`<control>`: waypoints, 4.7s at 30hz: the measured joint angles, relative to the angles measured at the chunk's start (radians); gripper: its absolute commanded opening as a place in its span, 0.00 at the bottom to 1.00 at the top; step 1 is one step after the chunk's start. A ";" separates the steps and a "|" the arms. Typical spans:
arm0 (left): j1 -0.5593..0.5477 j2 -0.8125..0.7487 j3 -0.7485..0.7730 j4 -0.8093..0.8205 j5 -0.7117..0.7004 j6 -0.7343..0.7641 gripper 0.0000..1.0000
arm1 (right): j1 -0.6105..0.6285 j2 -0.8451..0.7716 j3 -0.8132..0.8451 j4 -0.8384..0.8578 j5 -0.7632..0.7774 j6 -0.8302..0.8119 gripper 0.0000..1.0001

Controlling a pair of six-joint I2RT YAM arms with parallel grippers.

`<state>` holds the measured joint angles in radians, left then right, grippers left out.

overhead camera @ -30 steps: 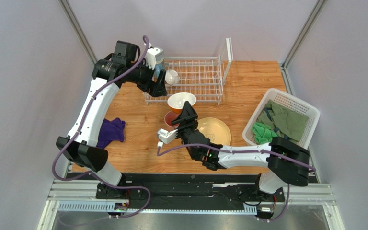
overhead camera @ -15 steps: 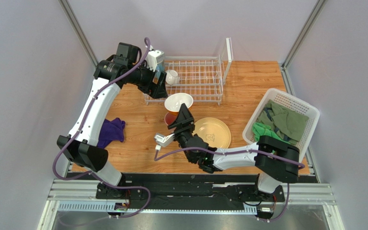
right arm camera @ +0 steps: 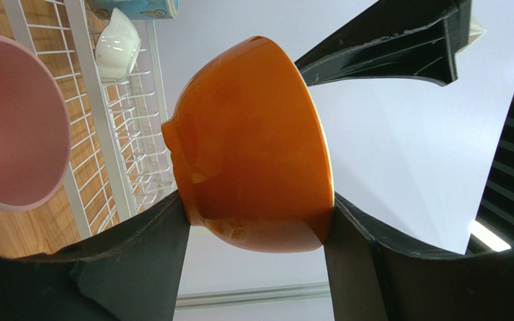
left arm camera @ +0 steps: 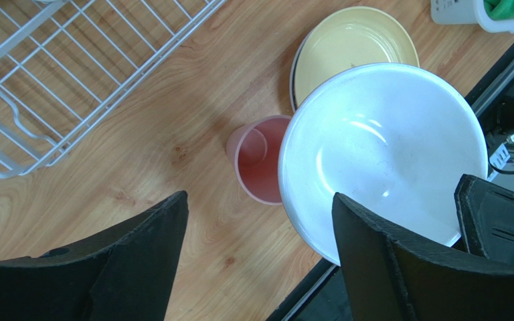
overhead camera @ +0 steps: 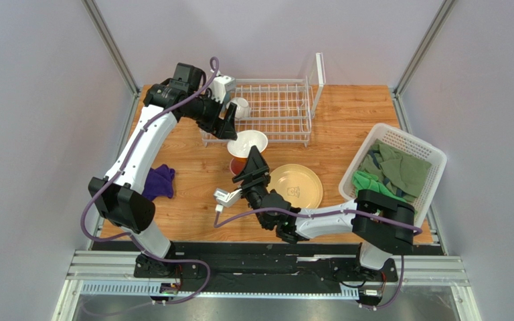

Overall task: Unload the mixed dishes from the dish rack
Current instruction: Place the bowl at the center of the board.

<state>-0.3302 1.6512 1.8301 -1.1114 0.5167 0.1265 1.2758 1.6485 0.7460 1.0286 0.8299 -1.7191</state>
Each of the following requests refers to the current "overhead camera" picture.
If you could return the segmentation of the orange bowl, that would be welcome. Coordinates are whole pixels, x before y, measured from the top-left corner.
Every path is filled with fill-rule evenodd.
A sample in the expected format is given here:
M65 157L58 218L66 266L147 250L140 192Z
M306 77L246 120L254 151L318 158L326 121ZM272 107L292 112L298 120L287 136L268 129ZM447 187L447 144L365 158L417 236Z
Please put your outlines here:
M227 143L227 150L230 155L237 159L240 165L240 169L244 168L248 159L250 148L256 145L260 152L264 152L268 146L267 136L258 130L244 130L238 133L236 140L230 140Z

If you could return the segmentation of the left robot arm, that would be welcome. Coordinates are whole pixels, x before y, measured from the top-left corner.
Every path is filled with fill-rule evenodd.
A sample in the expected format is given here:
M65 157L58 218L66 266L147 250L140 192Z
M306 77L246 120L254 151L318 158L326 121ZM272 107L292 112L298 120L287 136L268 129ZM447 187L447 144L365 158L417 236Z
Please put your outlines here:
M216 57L211 75L195 66L177 64L172 78L155 84L145 94L139 121L121 155L102 178L90 180L92 195L85 206L122 229L141 251L138 262L161 277L179 269L175 246L154 221L155 205L143 196L147 176L162 144L182 118L222 140L236 140L235 107L227 107L236 87L233 77L220 74Z

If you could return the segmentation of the yellow plate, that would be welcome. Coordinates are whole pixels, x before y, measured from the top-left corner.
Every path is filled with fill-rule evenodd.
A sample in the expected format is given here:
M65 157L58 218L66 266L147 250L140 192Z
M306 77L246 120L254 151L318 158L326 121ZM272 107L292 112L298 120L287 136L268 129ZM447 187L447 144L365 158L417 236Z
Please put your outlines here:
M298 164L282 165L270 174L268 191L276 191L293 207L316 209L323 199L323 186L317 174Z

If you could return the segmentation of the small white cup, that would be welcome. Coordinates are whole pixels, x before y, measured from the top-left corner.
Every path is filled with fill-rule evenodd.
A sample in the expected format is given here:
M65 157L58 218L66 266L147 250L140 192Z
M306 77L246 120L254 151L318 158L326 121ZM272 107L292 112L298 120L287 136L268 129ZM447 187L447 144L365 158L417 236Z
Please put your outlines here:
M245 98L232 98L228 106L232 106L232 104L236 105L236 113L234 115L236 120L241 120L250 116L251 108L249 102Z

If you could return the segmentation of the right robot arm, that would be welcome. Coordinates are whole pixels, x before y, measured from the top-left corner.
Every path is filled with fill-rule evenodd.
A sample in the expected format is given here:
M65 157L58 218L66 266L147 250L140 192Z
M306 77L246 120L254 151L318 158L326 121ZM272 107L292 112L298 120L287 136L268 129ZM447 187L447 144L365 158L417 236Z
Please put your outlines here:
M422 230L415 224L415 209L406 202L381 193L361 190L351 201L310 209L296 207L274 189L269 190L270 169L253 146L243 168L233 177L263 229L274 231L287 243L296 244L324 235L354 233L363 239L355 268L376 272L393 255L413 252L414 237Z

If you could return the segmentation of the pink plastic cup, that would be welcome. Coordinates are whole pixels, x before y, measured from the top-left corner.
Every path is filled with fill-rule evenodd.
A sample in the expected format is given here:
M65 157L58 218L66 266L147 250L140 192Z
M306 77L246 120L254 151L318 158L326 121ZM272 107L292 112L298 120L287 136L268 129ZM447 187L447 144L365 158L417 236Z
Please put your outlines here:
M240 171L240 165L242 165L242 163L239 163L237 159L233 158L231 161L230 161L230 172L236 176Z

